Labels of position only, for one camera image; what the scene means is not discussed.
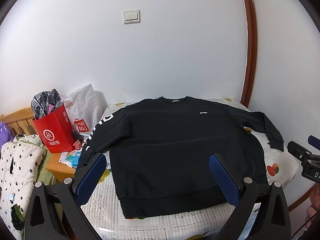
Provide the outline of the person right hand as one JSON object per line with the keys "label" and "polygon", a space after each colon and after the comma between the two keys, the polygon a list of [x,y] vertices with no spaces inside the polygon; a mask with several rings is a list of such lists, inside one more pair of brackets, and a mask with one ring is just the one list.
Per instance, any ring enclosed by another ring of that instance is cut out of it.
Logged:
{"label": "person right hand", "polygon": [[320,207],[320,196],[319,196],[319,184],[315,183],[312,187],[312,192],[310,194],[310,202],[311,205],[308,207],[306,214],[306,220],[313,217],[318,211]]}

